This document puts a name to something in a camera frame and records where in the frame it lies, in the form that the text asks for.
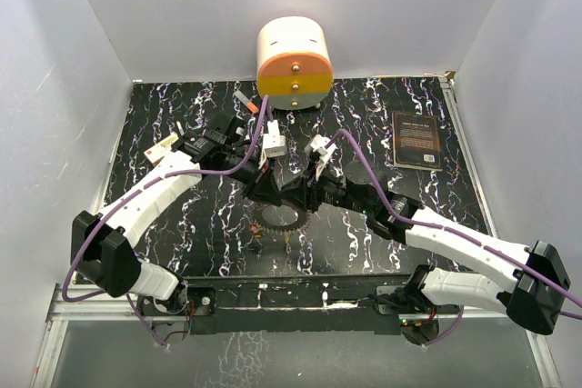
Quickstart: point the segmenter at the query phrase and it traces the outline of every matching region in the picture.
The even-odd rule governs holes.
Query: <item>gear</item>
[[[302,211],[294,204],[284,200],[282,206],[287,206],[291,208],[295,214],[296,219],[291,224],[274,224],[270,222],[265,217],[265,212],[267,212],[267,208],[273,208],[271,204],[254,204],[253,210],[251,211],[251,215],[253,220],[256,224],[261,226],[261,228],[265,229],[266,231],[274,234],[287,234],[300,231],[304,227],[309,224],[309,218],[311,217],[311,213],[308,211]]]

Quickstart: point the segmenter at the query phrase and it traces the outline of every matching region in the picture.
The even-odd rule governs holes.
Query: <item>aluminum frame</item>
[[[467,163],[467,170],[471,180],[473,181],[473,186],[477,194],[477,200],[479,201],[479,206],[483,212],[485,223],[488,232],[497,237],[497,229],[493,220],[493,216],[489,207],[487,205],[487,200],[483,193],[483,187],[481,185],[480,179],[477,174],[477,169],[473,157],[469,151],[467,139],[465,137],[465,132],[461,124],[460,116],[457,109],[457,100],[455,98],[455,92],[448,80],[442,75],[422,75],[419,77],[438,77],[445,97],[445,102],[447,108],[451,114],[451,119],[453,121],[453,126],[457,133],[458,141],[461,147],[461,152]],[[113,147],[111,157],[109,159],[109,167],[107,171],[107,177],[104,179],[103,184],[99,188],[95,200],[92,205],[93,211],[98,211],[103,207],[105,200],[106,188],[111,176],[111,171],[113,169],[113,163],[115,161],[115,155],[119,141],[121,139],[122,129],[119,132],[117,141]],[[80,295],[84,293],[89,293],[97,290],[98,288],[94,285],[72,285],[70,287],[69,293],[71,295]],[[106,294],[100,295],[88,301],[83,301],[79,303],[67,303],[63,300],[61,296],[62,288],[58,285],[55,288],[53,295],[53,300],[50,305],[50,309],[47,315],[45,336],[41,344],[41,350],[36,366],[36,372],[31,383],[33,388],[45,388],[49,387],[55,376],[55,370],[58,364],[58,359],[60,357],[61,350],[63,348],[63,343],[65,341],[66,329],[69,321],[131,321],[136,322],[137,319],[133,314],[131,307],[126,299],[114,299]],[[412,318],[414,314],[401,314],[401,319]],[[454,314],[441,314],[439,318],[448,319],[456,318]],[[484,311],[478,308],[466,308],[463,318],[499,318],[506,317],[506,315],[500,313],[492,313],[489,311]],[[182,322],[183,317],[156,317],[156,321],[159,322]],[[556,366],[552,359],[551,353],[547,346],[546,338],[542,335],[537,335],[535,333],[527,332],[527,339],[529,340],[529,345],[532,349],[532,354],[534,355],[537,370],[539,372],[542,384],[545,388],[561,388],[561,382],[557,375]]]
[[[483,186],[479,180],[477,174],[477,168],[475,167],[475,162],[473,161],[473,156],[468,148],[467,138],[465,137],[465,131],[463,130],[463,125],[461,124],[461,118],[458,113],[457,99],[455,98],[455,91],[451,84],[444,76],[440,76],[440,86],[443,90],[443,95],[445,96],[445,102],[447,103],[447,108],[451,114],[451,119],[453,120],[453,126],[457,132],[458,142],[461,146],[461,151],[467,162],[467,169],[471,180],[473,181],[473,186],[475,186],[475,191],[477,193],[477,199],[479,205],[481,206],[481,211],[485,216],[485,223],[489,234],[499,237],[497,229],[495,227],[495,222],[493,220],[493,215],[491,210],[487,205],[487,200],[485,198],[485,193],[483,192]],[[536,360],[537,370],[542,379],[542,384],[544,388],[561,388],[562,383],[560,382],[559,376],[557,374],[556,366],[554,365],[554,359],[547,346],[546,337],[543,335],[538,335],[527,331],[527,339],[529,340],[529,346]]]

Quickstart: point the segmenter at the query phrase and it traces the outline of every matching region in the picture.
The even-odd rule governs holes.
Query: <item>orange stripe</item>
[[[258,77],[263,76],[297,76],[333,74],[331,63],[327,58],[313,52],[292,52],[275,55],[267,59],[258,70]]]

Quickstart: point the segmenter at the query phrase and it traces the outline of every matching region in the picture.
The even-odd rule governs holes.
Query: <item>wire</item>
[[[435,315],[437,315],[437,307],[433,306],[433,310],[430,312],[430,317],[425,320],[425,324],[432,322],[433,318],[435,318]]]
[[[125,297],[127,298],[127,301],[129,302],[129,306],[131,306],[131,309],[134,310],[135,316],[144,325],[144,327],[152,334],[152,336],[156,339],[156,341],[158,341],[164,347],[169,347],[170,344],[167,343],[167,338],[164,339],[160,335],[158,335],[156,330],[152,326],[149,325],[149,323],[144,318],[144,316],[142,314],[140,314],[139,311],[137,311],[137,308],[135,307],[135,303],[133,300],[131,300],[131,297],[129,296],[129,294],[126,294]]]
[[[336,132],[336,134],[332,137],[332,139],[329,141],[329,143],[327,143],[326,148],[329,148],[332,144],[334,144],[340,136],[343,136],[350,143],[350,145],[354,149],[354,152],[356,152],[357,157],[359,158],[360,162],[362,163],[362,165],[366,169],[366,172],[370,176],[370,179],[372,181],[372,185],[374,186],[374,188],[376,188],[376,191],[377,191],[378,195],[380,196],[380,200],[382,201],[382,204],[388,210],[390,215],[392,215],[398,221],[400,221],[404,224],[412,224],[412,225],[419,225],[419,226],[428,227],[431,229],[439,229],[439,230],[443,230],[445,232],[449,232],[450,234],[460,236],[461,238],[464,238],[465,240],[469,241],[470,243],[475,244],[478,247],[481,247],[483,250],[490,252],[491,254],[494,254],[494,255],[498,256],[499,258],[519,267],[524,273],[527,273],[527,274],[535,277],[540,282],[546,284],[547,286],[552,288],[554,291],[562,294],[569,301],[575,303],[578,307],[582,308],[582,299],[575,296],[569,290],[562,288],[560,285],[554,283],[553,281],[551,281],[550,279],[545,277],[543,274],[540,274],[539,272],[537,272],[533,268],[520,263],[519,261],[513,259],[511,256],[507,256],[503,252],[498,251],[497,249],[494,249],[493,247],[489,247],[488,245],[481,243],[476,238],[473,238],[472,236],[467,235],[461,231],[458,231],[457,229],[454,229],[452,227],[443,226],[442,224],[426,223],[426,222],[420,222],[418,220],[412,220],[410,218],[404,217],[404,216],[400,215],[399,213],[397,213],[394,210],[394,208],[392,207],[392,205],[390,204],[390,202],[388,202],[388,199],[386,198],[386,194],[384,193],[382,186],[380,185],[376,175],[374,174],[372,167],[370,166],[369,162],[367,161],[366,156],[364,155],[364,152],[362,152],[362,149],[359,147],[356,139],[354,138],[354,136],[352,136],[349,133],[349,131],[347,131],[346,129],[339,129]]]
[[[266,108],[266,116],[269,119],[269,122],[274,122],[275,119],[273,118],[273,113],[271,112],[271,105]]]
[[[258,138],[260,136],[261,129],[263,126],[265,112],[267,112],[269,119],[272,119],[272,114],[270,113],[270,108],[268,105],[268,95],[266,95],[263,98],[263,103],[261,105],[261,110],[259,112],[259,116],[258,116],[258,119],[256,122],[256,130],[255,130],[255,133],[253,135],[251,145],[249,146],[248,151],[245,154],[245,157],[241,160],[240,163],[235,165],[233,168],[231,168],[229,170],[192,169],[192,170],[181,170],[181,171],[171,172],[171,173],[166,174],[164,177],[157,177],[156,179],[153,179],[152,181],[148,182],[147,184],[144,185],[143,189],[135,190],[134,192],[132,192],[131,194],[129,194],[125,198],[122,197],[121,202],[119,202],[119,204],[117,204],[114,208],[112,208],[111,211],[109,211],[109,213],[107,213],[104,217],[102,217],[102,219],[95,226],[93,231],[87,236],[86,240],[81,245],[81,248],[77,252],[75,259],[71,263],[71,267],[69,268],[69,271],[67,272],[67,275],[65,277],[65,284],[63,286],[63,292],[62,292],[63,300],[65,300],[66,302],[80,302],[84,299],[88,299],[90,297],[94,297],[94,296],[105,293],[104,291],[96,291],[96,292],[85,294],[85,295],[78,296],[78,297],[71,297],[68,295],[68,288],[69,288],[69,285],[71,283],[71,279],[73,277],[73,274],[76,270],[76,267],[79,265],[79,263],[83,259],[83,255],[85,254],[86,249],[93,242],[95,236],[101,230],[101,228],[106,224],[106,222],[115,213],[117,213],[126,204],[131,202],[134,198],[138,197],[144,190],[150,188],[151,186],[157,184],[158,182],[164,180],[167,177],[186,175],[186,174],[205,174],[205,175],[223,176],[223,175],[230,175],[230,174],[238,171],[240,168],[242,168],[242,166],[244,164],[246,164],[246,162],[250,159],[250,157],[252,156],[252,154],[255,150],[255,147],[256,147],[256,144],[258,143]],[[428,227],[428,228],[432,228],[432,229],[439,229],[439,230],[443,230],[445,232],[449,232],[450,234],[455,234],[457,236],[460,236],[460,237],[464,238],[465,240],[469,241],[470,243],[475,244],[479,247],[482,247],[484,250],[486,250],[492,254],[495,254],[496,256],[504,259],[505,261],[521,268],[522,271],[524,271],[525,273],[532,275],[533,277],[537,278],[542,283],[551,287],[552,289],[554,289],[558,293],[561,293],[562,295],[564,295],[568,300],[572,301],[577,306],[582,307],[582,299],[576,297],[570,291],[565,290],[564,288],[562,288],[558,284],[555,284],[553,281],[546,278],[543,274],[536,272],[535,270],[528,267],[527,265],[520,263],[519,261],[511,258],[510,256],[507,256],[506,254],[504,254],[504,253],[502,253],[502,252],[500,252],[492,247],[489,247],[485,244],[482,244],[480,241],[471,237],[470,235],[464,234],[463,232],[458,231],[457,229],[443,226],[441,224],[419,222],[417,220],[412,220],[412,219],[409,219],[407,217],[404,217],[404,216],[398,214],[394,210],[394,208],[392,207],[390,202],[388,202],[388,199],[386,198],[386,194],[384,193],[384,190],[383,190],[382,186],[380,185],[380,183],[378,182],[376,175],[374,174],[374,171],[372,170],[372,168],[370,167],[370,164],[368,163],[366,157],[364,156],[362,149],[357,144],[357,141],[355,140],[355,138],[346,129],[339,129],[337,131],[337,133],[333,136],[333,138],[329,141],[329,143],[326,145],[326,148],[329,148],[329,146],[331,146],[333,143],[335,143],[340,136],[344,136],[345,139],[347,139],[347,141],[351,144],[351,146],[353,147],[354,151],[356,152],[358,158],[360,159],[362,165],[365,167],[368,175],[370,176],[370,179],[372,181],[372,185],[376,188],[376,191],[380,197],[380,200],[382,201],[382,204],[388,210],[390,215],[395,217],[398,221],[400,221],[404,224],[420,225],[420,226],[424,226],[424,227]],[[147,321],[137,311],[137,308],[135,307],[129,294],[126,297],[127,297],[128,302],[132,306],[132,309],[134,310],[135,315],[139,318],[139,320],[142,322],[142,324],[152,333],[152,335],[157,339],[157,341],[159,341],[164,346],[168,346],[167,342],[164,341],[164,339],[161,338],[159,335],[157,335],[157,333],[149,326],[149,323],[147,323]],[[461,321],[462,316],[463,316],[463,312],[464,312],[464,308],[461,306],[461,309],[459,311],[459,315],[458,315],[457,319],[455,320],[455,322],[446,331],[444,331],[441,335],[439,335],[434,340],[429,341],[425,345],[430,345],[432,343],[436,343],[437,341],[440,341],[441,339],[448,336],[460,324],[460,321]],[[577,314],[568,313],[568,312],[562,312],[562,314],[565,315],[566,317],[571,317],[571,318],[576,318],[578,320],[582,320],[582,315],[577,315]]]
[[[453,322],[453,324],[448,326],[447,329],[444,332],[442,332],[434,340],[430,340],[430,341],[427,341],[426,343],[424,343],[423,347],[428,347],[429,345],[432,345],[434,343],[438,343],[440,340],[444,340],[445,338],[447,338],[461,324],[461,319],[463,318],[464,312],[465,312],[465,306],[459,306],[458,316],[455,319],[455,321]]]
[[[563,317],[574,318],[576,320],[582,320],[582,315],[579,313],[569,313],[568,311],[560,311],[560,315]]]
[[[172,336],[172,335],[174,335],[176,333],[186,334],[186,333],[190,333],[190,331],[173,331],[173,332],[170,332],[168,335],[166,335],[166,338],[164,338],[164,341],[167,343],[167,340],[170,338],[170,336]]]
[[[133,191],[131,194],[129,194],[127,197],[122,197],[121,202],[116,204],[107,214],[105,214],[105,216],[103,216],[101,218],[101,220],[99,220],[99,223],[97,223],[95,228],[93,228],[91,233],[85,239],[85,242],[79,248],[79,251],[76,253],[75,259],[71,263],[71,267],[69,268],[69,271],[66,273],[65,283],[63,285],[63,292],[62,292],[63,300],[65,300],[66,302],[70,302],[70,303],[81,302],[81,301],[88,299],[90,297],[95,297],[97,295],[101,295],[101,294],[105,293],[105,291],[95,291],[95,292],[84,294],[81,296],[71,297],[68,294],[68,290],[69,290],[69,286],[71,284],[71,279],[73,278],[73,274],[75,273],[76,267],[79,265],[79,263],[83,259],[83,255],[85,254],[85,251],[87,250],[89,245],[93,242],[93,240],[95,239],[95,236],[99,233],[99,231],[103,228],[103,226],[107,223],[107,221],[114,214],[117,213],[117,211],[119,211],[126,204],[128,204],[133,199],[138,197],[144,190],[150,188],[151,186],[157,184],[160,181],[163,181],[167,177],[179,176],[182,174],[212,174],[212,175],[217,175],[217,176],[228,176],[228,175],[240,170],[243,167],[243,165],[245,165],[246,162],[251,158],[251,156],[253,155],[253,152],[255,151],[256,144],[258,143],[258,139],[261,135],[261,130],[263,128],[263,120],[265,118],[266,109],[268,108],[268,100],[269,100],[269,96],[265,95],[265,97],[263,97],[263,104],[261,104],[261,110],[259,112],[259,115],[258,115],[258,118],[256,121],[256,129],[255,129],[255,132],[253,134],[253,139],[251,141],[251,145],[249,146],[248,151],[246,152],[242,161],[240,163],[238,163],[237,165],[235,165],[234,167],[232,167],[228,170],[192,169],[192,170],[181,170],[181,171],[177,171],[177,172],[171,172],[171,173],[164,175],[164,177],[157,177],[157,178],[151,180],[150,182],[148,182],[147,184],[144,185],[143,189],[137,189],[137,190]]]

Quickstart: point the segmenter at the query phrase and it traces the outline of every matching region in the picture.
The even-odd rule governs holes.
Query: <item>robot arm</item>
[[[165,178],[165,175],[195,169],[221,171],[235,167],[242,160],[237,146],[242,142],[243,126],[242,120],[220,113],[210,121],[203,136],[196,137],[192,133],[182,135],[173,144],[172,152],[122,197],[127,198],[134,191],[148,188],[108,221],[85,252],[77,271],[114,297],[127,292],[151,296],[164,312],[179,312],[186,304],[186,281],[159,265],[138,260],[133,249],[157,216],[204,177],[201,174],[180,174]],[[393,300],[408,312],[424,312],[444,304],[475,306],[506,313],[516,323],[536,333],[553,331],[564,301],[561,294],[539,284],[509,262],[442,228],[431,229],[399,222],[380,202],[361,163],[350,163],[342,178],[330,172],[327,167],[336,146],[327,148],[327,138],[320,135],[314,137],[306,148],[309,156],[307,169],[293,181],[279,187],[273,173],[273,157],[284,152],[285,140],[275,127],[271,122],[269,132],[264,135],[260,157],[249,160],[230,175],[244,185],[243,196],[261,204],[288,204],[302,213],[314,212],[322,203],[356,211],[366,215],[366,223],[375,234],[441,254],[477,272],[453,273],[421,265],[402,290],[378,297]],[[381,186],[387,186],[387,178],[382,172],[377,172],[377,176]],[[158,177],[163,180],[148,187]],[[565,288],[569,287],[564,266],[555,248],[549,244],[537,242],[530,249],[521,244],[504,242],[447,220],[401,194],[387,191],[386,197],[401,216],[470,234],[479,242],[536,269]],[[114,209],[122,199],[108,205],[98,215],[82,212],[76,217],[72,257],[103,214]],[[300,214],[298,220],[305,216]],[[272,224],[266,224],[266,227],[288,232],[301,225],[297,223],[285,229],[277,229]]]

